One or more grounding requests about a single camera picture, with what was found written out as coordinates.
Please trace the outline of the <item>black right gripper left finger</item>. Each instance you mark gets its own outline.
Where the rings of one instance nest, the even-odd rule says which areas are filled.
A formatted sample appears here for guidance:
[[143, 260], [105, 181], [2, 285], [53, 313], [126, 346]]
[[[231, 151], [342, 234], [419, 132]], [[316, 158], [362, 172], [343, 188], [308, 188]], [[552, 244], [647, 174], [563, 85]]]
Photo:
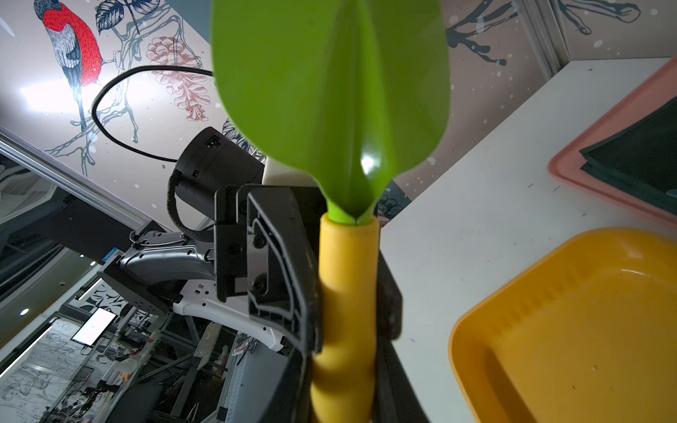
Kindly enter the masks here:
[[289, 356], [280, 383], [277, 385], [259, 422], [312, 422], [311, 381], [312, 359], [298, 350], [294, 350]]

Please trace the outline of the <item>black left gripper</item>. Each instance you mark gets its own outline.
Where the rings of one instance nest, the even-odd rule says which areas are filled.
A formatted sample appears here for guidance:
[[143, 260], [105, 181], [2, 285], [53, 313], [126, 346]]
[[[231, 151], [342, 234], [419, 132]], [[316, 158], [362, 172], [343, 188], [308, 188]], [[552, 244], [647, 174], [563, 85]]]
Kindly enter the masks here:
[[217, 297], [225, 302], [246, 293], [248, 256], [250, 318], [281, 332], [302, 354], [318, 353], [322, 194], [318, 188], [261, 186], [246, 202], [238, 199], [239, 190], [226, 185], [214, 197]]

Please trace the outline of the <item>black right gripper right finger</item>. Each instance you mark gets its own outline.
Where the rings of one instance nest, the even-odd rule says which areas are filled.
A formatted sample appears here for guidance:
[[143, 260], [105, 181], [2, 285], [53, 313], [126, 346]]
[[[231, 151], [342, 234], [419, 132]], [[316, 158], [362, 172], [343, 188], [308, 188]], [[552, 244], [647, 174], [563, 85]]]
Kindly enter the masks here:
[[386, 338], [377, 339], [376, 365], [376, 391], [372, 421], [429, 422], [395, 348]]

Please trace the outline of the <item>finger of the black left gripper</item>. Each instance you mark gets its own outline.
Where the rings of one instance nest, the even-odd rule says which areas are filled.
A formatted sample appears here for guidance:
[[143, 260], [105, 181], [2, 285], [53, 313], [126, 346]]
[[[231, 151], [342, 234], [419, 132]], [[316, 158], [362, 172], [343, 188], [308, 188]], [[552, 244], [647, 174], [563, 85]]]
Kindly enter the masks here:
[[377, 264], [377, 335], [389, 340], [399, 338], [402, 315], [402, 294], [384, 255], [380, 253]]

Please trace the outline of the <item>green shovel yellow handle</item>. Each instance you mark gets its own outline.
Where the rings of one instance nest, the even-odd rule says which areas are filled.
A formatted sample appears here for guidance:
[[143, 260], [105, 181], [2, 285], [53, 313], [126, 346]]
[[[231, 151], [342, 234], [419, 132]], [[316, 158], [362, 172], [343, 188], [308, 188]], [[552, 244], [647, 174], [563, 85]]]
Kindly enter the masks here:
[[310, 397], [322, 422], [368, 422], [376, 386], [374, 214], [388, 183], [428, 158], [449, 121], [437, 1], [216, 1], [215, 83], [268, 158], [309, 174], [320, 224], [324, 342]]

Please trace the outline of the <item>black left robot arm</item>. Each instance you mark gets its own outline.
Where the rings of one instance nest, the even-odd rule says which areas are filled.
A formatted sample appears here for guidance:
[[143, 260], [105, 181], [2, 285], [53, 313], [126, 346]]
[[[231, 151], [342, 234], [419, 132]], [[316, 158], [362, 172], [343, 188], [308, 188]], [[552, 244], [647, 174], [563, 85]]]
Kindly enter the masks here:
[[213, 222], [203, 230], [132, 233], [100, 277], [130, 306], [200, 317], [273, 351], [323, 343], [318, 256], [326, 203], [316, 187], [265, 186], [264, 165], [215, 128], [197, 134], [170, 176], [169, 197]]

